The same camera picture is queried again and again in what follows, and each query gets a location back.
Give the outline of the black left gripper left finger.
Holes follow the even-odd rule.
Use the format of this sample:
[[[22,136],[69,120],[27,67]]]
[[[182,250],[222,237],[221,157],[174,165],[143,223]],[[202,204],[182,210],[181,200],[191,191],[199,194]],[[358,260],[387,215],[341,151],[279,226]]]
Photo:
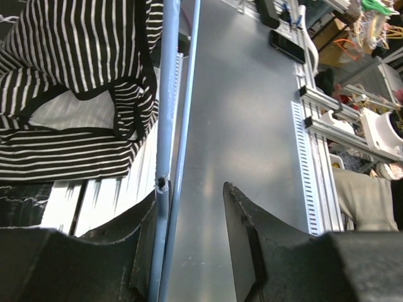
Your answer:
[[[80,237],[1,229],[1,301],[147,301],[156,197]]]

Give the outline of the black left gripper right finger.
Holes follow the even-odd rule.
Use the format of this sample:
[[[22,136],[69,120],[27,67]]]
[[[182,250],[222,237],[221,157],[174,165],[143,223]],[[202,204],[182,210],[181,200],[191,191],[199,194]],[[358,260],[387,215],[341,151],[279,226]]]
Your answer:
[[[401,301],[402,234],[328,232],[281,221],[223,186],[238,301]]]

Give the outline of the light blue wire hanger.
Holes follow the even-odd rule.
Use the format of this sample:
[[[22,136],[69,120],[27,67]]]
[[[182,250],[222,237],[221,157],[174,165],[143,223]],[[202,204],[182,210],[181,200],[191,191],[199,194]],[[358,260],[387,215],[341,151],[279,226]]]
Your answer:
[[[175,118],[176,58],[178,48],[180,1],[165,1],[163,9],[163,34],[161,45],[161,74],[159,85],[159,119],[156,155],[156,230],[149,275],[149,301],[166,301],[173,259],[174,240],[183,183],[184,160],[188,138],[196,47],[200,22],[201,2],[195,1],[191,30],[190,57],[186,80],[183,120],[180,129],[176,175],[169,184],[171,147]]]

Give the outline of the purple black striped tank top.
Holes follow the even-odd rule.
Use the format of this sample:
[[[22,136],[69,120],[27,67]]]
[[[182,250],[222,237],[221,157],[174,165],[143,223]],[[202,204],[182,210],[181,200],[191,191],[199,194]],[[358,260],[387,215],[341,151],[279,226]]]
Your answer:
[[[1,180],[126,176],[157,121],[162,1],[27,1],[1,43]]]

